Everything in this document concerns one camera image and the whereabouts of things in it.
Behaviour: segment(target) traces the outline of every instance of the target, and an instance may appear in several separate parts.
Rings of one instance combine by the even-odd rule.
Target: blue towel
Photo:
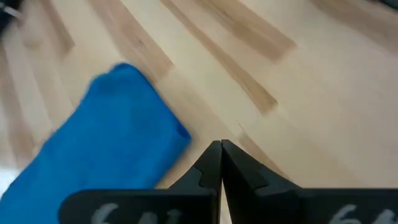
[[[95,78],[79,107],[0,200],[0,223],[55,224],[84,189],[151,189],[190,142],[142,73],[122,63]]]

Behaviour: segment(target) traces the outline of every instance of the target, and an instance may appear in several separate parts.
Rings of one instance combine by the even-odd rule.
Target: wooden surface
[[[362,0],[31,0],[0,45],[0,192],[128,61],[193,136],[303,187],[398,187],[398,15]],[[221,219],[228,223],[227,210]]]

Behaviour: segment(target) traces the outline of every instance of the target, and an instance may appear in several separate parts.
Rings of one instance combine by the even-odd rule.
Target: wood stripe
[[[151,81],[164,77],[173,63],[120,0],[88,0],[124,57]]]
[[[289,180],[289,177],[285,173],[283,173],[272,160],[267,157],[266,153],[250,138],[250,136],[248,136],[248,134],[243,133],[242,135],[240,135],[238,141],[250,156],[257,159],[259,162],[270,168],[275,173]]]
[[[34,139],[23,119],[2,44],[0,44],[0,68],[0,103],[4,108],[9,142],[16,157],[17,166],[23,169],[33,159]]]
[[[238,0],[194,1],[237,38],[273,62],[279,61],[295,46],[293,40]]]
[[[55,32],[57,37],[58,47],[62,55],[67,54],[74,46],[73,41],[69,31],[67,30],[65,24],[63,23],[59,13],[55,9],[51,0],[41,0],[44,12],[51,23],[51,27]]]
[[[228,71],[231,77],[246,92],[258,110],[264,114],[276,105],[276,100],[253,77],[243,70],[231,56],[208,38],[189,18],[171,1],[160,0],[182,24],[206,47],[217,61]]]
[[[312,0],[331,17],[361,32],[391,52],[398,52],[398,14],[362,0]]]

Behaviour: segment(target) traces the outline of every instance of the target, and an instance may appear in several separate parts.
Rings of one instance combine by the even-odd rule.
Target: blue microfiber cloth
[[[84,189],[151,189],[191,137],[126,63],[95,78],[79,107],[0,200],[0,223],[54,224]]]

